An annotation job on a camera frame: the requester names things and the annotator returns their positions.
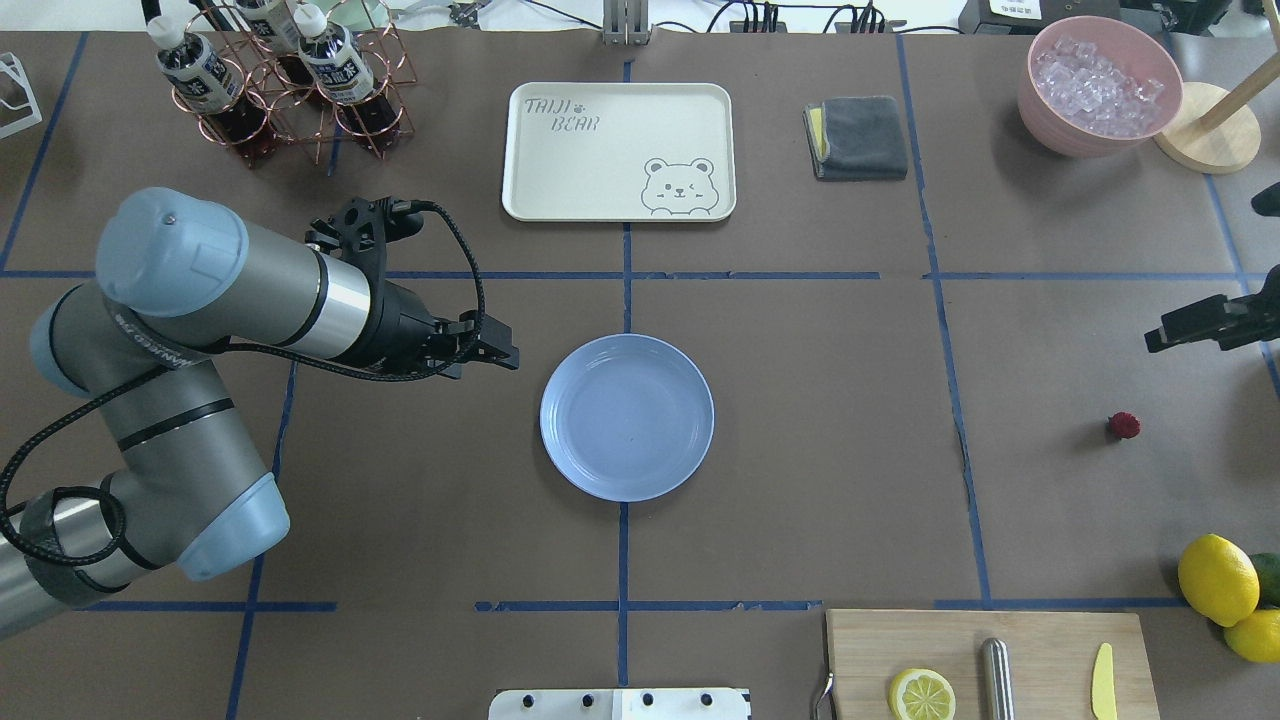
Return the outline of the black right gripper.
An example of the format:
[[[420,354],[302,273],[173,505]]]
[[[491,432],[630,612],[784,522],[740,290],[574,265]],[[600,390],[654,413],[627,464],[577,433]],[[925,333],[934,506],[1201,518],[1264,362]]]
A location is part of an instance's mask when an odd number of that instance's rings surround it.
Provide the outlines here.
[[[1222,351],[1279,337],[1279,273],[1274,266],[1260,292],[1229,299],[1215,295],[1166,313],[1146,333],[1149,354],[1211,340]]]

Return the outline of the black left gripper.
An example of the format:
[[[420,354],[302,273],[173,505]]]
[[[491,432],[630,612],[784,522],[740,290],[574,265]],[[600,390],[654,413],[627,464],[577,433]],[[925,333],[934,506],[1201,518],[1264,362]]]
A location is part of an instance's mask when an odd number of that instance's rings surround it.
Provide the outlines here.
[[[466,354],[463,346],[472,341]],[[463,363],[484,363],[506,370],[518,370],[520,351],[512,329],[479,311],[466,311],[457,320],[442,320],[407,288],[385,282],[378,329],[372,336],[372,361],[367,366],[379,375],[415,375],[430,372],[460,379]],[[458,354],[466,354],[462,361]]]

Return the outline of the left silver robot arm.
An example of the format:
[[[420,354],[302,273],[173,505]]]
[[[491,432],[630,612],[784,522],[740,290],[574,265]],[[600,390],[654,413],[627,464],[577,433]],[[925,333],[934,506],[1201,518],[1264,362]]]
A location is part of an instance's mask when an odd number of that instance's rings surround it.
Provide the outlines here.
[[[291,519],[215,357],[252,352],[361,380],[457,378],[465,363],[518,366],[511,328],[477,306],[433,315],[389,281],[387,249],[422,229],[435,202],[352,199],[305,241],[164,187],[132,193],[99,241],[93,278],[35,324],[40,373],[84,402],[27,439],[3,469],[101,413],[123,457],[87,486],[3,505],[3,635],[84,609],[157,569],[205,582],[280,542]]]

